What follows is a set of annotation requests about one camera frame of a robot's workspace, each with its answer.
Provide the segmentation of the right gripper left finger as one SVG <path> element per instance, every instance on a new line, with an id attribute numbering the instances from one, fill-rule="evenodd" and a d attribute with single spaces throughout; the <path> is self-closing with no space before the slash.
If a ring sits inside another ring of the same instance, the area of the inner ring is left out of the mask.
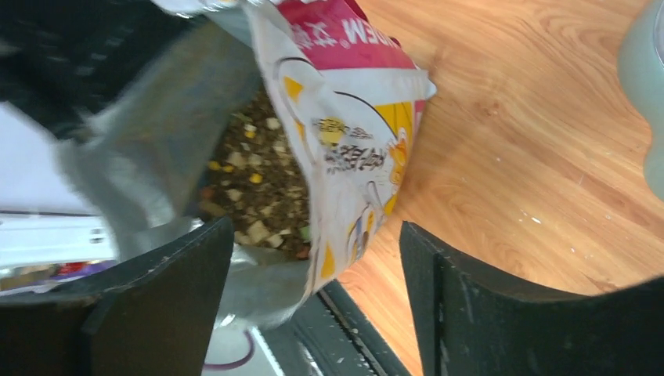
<path id="1" fill-rule="evenodd" d="M 232 252 L 221 218 L 89 277 L 3 297 L 2 374 L 200 374 Z"/>

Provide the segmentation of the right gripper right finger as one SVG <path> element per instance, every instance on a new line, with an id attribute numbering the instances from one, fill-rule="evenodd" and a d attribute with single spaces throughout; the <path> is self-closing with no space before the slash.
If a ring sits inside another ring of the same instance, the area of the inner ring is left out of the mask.
<path id="1" fill-rule="evenodd" d="M 660 375 L 663 279 L 602 295 L 546 287 L 412 222 L 399 237 L 426 375 Z"/>

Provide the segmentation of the pet food bag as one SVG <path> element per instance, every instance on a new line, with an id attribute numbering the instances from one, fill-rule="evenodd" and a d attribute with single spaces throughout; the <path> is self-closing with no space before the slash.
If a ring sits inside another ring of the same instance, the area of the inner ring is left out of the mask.
<path id="1" fill-rule="evenodd" d="M 126 261 L 233 222 L 218 320 L 273 327 L 359 260 L 392 212 L 435 85 L 355 1 L 158 1 L 187 31 L 57 151 Z"/>

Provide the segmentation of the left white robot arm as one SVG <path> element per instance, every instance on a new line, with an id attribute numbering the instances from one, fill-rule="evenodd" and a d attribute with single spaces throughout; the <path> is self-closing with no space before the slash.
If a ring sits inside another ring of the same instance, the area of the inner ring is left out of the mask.
<path id="1" fill-rule="evenodd" d="M 88 118 L 201 22 L 151 1 L 3 1 L 1 100 L 57 139 L 81 141 Z"/>

